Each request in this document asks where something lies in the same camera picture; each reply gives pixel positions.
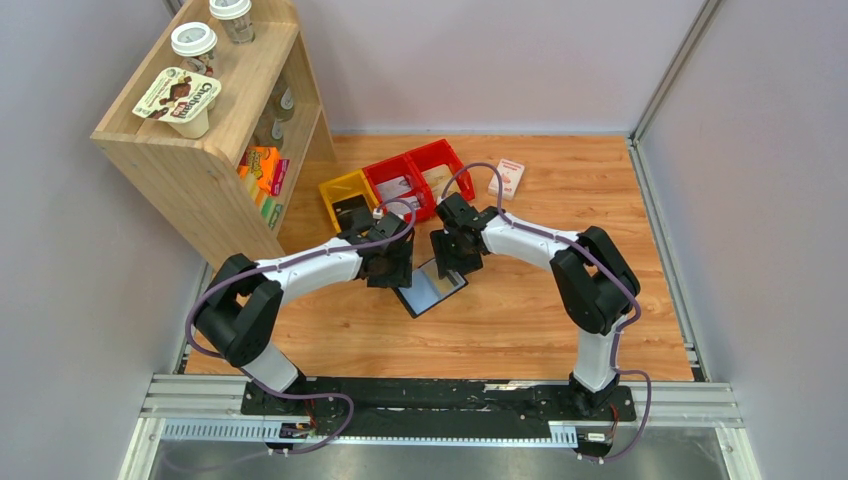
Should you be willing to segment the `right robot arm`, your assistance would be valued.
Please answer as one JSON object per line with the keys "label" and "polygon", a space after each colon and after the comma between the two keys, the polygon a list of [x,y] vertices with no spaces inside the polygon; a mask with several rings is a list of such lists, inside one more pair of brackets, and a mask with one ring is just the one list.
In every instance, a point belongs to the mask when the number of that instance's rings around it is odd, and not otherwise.
{"label": "right robot arm", "polygon": [[443,226],[430,234],[440,277],[468,275],[486,255],[508,256],[552,274],[565,311],[578,327],[577,392],[601,398],[620,377],[613,360],[617,330],[634,311],[640,284],[608,233],[592,226],[559,231],[526,223],[495,206],[482,211],[454,193],[435,208]]}

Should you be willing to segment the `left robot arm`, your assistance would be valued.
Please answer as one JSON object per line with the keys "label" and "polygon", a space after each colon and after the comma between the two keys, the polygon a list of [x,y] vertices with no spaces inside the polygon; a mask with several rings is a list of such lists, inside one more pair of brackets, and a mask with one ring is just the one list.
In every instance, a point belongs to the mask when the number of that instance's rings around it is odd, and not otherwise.
{"label": "left robot arm", "polygon": [[272,395],[291,398],[300,370],[272,342],[279,311],[293,300],[336,283],[367,280],[372,287],[406,287],[411,282],[413,220],[387,213],[342,232],[311,249],[252,261],[230,256],[186,320],[188,343],[200,333],[207,355],[222,358]]}

